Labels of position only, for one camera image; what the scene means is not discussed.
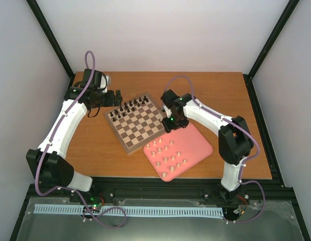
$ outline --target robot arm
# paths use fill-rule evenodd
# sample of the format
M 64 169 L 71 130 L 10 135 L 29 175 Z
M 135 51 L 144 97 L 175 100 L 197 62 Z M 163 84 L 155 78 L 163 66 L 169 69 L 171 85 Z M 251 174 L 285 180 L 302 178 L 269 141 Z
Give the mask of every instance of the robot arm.
M 48 136 L 37 150 L 29 149 L 27 152 L 26 159 L 35 177 L 43 150 L 49 145 L 39 176 L 42 183 L 81 191 L 88 191 L 91 187 L 92 178 L 74 171 L 74 168 L 65 160 L 68 145 L 82 118 L 87 113 L 88 117 L 90 117 L 89 114 L 92 108 L 98 108 L 99 111 L 104 106 L 118 106 L 122 103 L 122 97 L 119 90 L 116 90 L 115 93 L 112 90 L 107 90 L 107 86 L 111 82 L 109 76 L 95 71 L 89 88 L 74 104 L 73 102 L 83 91 L 90 74 L 91 70 L 86 69 L 83 81 L 76 83 L 67 90 L 60 114 Z M 74 104 L 73 107 L 67 112 L 66 110 L 72 104 Z
M 190 94 L 180 97 L 172 90 L 168 90 L 163 93 L 161 100 L 164 103 L 163 108 L 167 115 L 162 123 L 167 132 L 180 127 L 185 128 L 189 123 L 188 118 L 190 118 L 216 134 L 219 138 L 219 154 L 225 161 L 221 184 L 230 192 L 237 189 L 240 185 L 242 163 L 250 154 L 253 148 L 253 142 L 238 129 L 222 119 L 230 120 L 249 132 L 246 121 L 240 116 L 232 118 L 222 115 L 205 106 L 198 99 L 195 99 L 200 106 L 209 109 L 218 116 L 223 116 L 223 118 L 218 118 L 196 105 Z

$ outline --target pink silicone mat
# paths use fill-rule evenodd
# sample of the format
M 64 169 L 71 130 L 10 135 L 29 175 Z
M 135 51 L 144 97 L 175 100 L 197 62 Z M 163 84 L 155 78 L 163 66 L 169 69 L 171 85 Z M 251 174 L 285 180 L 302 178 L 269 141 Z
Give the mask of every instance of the pink silicone mat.
M 186 128 L 166 133 L 149 142 L 144 146 L 144 153 L 160 178 L 168 182 L 211 155 L 212 146 L 190 123 Z

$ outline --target checkered pattern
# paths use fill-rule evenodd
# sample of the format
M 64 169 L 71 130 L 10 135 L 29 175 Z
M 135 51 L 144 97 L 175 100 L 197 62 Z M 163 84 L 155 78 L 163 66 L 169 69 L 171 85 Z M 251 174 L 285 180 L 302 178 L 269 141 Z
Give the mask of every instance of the checkered pattern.
M 140 106 L 134 104 L 134 100 L 132 100 L 132 106 L 129 106 L 127 102 L 128 109 L 123 107 L 123 111 L 120 111 L 120 108 L 117 107 L 111 110 L 113 115 L 114 111 L 117 110 L 119 112 L 117 115 L 112 117 L 110 113 L 107 113 L 107 117 L 111 120 L 126 148 L 130 150 L 127 152 L 132 152 L 139 148 L 141 146 L 139 144 L 144 144 L 144 141 L 149 137 L 154 139 L 164 134 L 164 126 L 161 123 L 162 114 L 159 112 L 156 104 L 149 97 L 148 99 L 148 102 L 142 104 L 142 102 L 138 101 L 139 97 L 136 97 Z

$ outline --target black metal frame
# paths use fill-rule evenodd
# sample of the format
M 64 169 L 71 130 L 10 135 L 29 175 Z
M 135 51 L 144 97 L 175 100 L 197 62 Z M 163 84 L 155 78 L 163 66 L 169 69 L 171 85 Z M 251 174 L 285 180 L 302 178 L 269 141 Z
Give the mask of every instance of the black metal frame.
M 55 50 L 61 64 L 63 65 L 65 71 L 67 72 L 70 82 L 69 86 L 73 84 L 74 73 L 72 72 L 63 52 L 61 51 L 57 40 L 55 39 L 45 17 L 43 16 L 36 0 L 27 0 L 30 8 L 32 9 L 34 15 L 36 16 L 40 26 L 45 32 L 49 42 L 51 43 L 53 49 Z M 268 164 L 272 174 L 272 180 L 259 180 L 262 185 L 266 200 L 289 200 L 291 201 L 296 218 L 298 220 L 300 230 L 305 240 L 310 240 L 305 222 L 303 220 L 300 208 L 292 188 L 287 188 L 284 186 L 284 182 L 280 173 L 278 162 L 274 153 L 274 149 L 271 144 L 270 136 L 264 121 L 260 105 L 257 99 L 255 88 L 252 83 L 252 79 L 257 73 L 259 67 L 263 63 L 265 57 L 267 56 L 272 45 L 276 41 L 281 30 L 288 21 L 290 15 L 297 6 L 299 0 L 289 0 L 286 8 L 284 9 L 282 15 L 280 16 L 277 24 L 275 25 L 273 31 L 271 32 L 266 44 L 261 50 L 257 60 L 255 61 L 249 74 L 244 74 L 244 81 L 247 87 L 248 95 L 251 101 L 253 112 L 257 121 L 258 129 L 262 139 L 262 143 L 266 152 Z M 174 179 L 171 182 L 163 182 L 161 179 L 147 179 L 147 178 L 94 178 L 95 187 L 97 187 L 101 192 L 103 192 L 106 202 L 115 203 L 119 200 L 126 198 L 146 198 L 146 199 L 187 199 L 196 200 L 204 204 L 214 204 L 219 207 L 229 207 L 235 206 L 234 204 L 225 204 L 217 196 L 215 192 L 220 185 L 219 179 Z M 41 186 L 44 190 L 48 190 L 50 186 Z M 252 200 L 261 200 L 262 194 L 258 186 L 246 185 L 242 186 L 242 192 L 247 193 Z M 34 185 L 30 185 L 27 192 L 23 207 L 21 209 L 19 218 L 16 222 L 13 234 L 11 236 L 11 241 L 17 239 L 19 229 L 28 205 L 30 197 L 36 197 L 37 193 L 35 191 Z M 68 191 L 60 190 L 55 191 L 51 196 L 60 197 L 70 197 L 73 201 L 80 200 L 75 196 L 71 196 Z

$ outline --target wooden table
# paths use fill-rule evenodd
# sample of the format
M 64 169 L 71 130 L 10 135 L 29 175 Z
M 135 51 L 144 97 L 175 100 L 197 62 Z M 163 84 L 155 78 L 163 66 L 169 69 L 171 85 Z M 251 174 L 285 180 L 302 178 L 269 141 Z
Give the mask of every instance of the wooden table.
M 167 82 L 174 76 L 186 74 L 194 85 L 194 95 L 207 106 L 220 113 L 245 118 L 249 130 L 258 141 L 261 154 L 247 163 L 243 178 L 271 179 L 266 155 L 262 146 L 258 127 L 251 108 L 242 73 L 231 72 L 106 72 L 112 78 L 109 89 L 121 90 L 123 101 L 134 98 L 142 92 L 149 92 L 160 104 L 160 96 Z M 82 80 L 78 72 L 74 83 Z M 190 93 L 185 79 L 177 79 L 170 88 L 178 95 Z M 77 172 L 89 176 L 108 177 L 158 177 L 146 158 L 142 148 L 127 155 L 107 123 L 101 108 L 95 118 L 84 117 L 78 125 L 67 151 L 66 160 Z M 224 161 L 218 152 L 218 138 L 207 128 L 191 121 L 213 147 L 213 153 L 182 173 L 181 178 L 221 178 Z

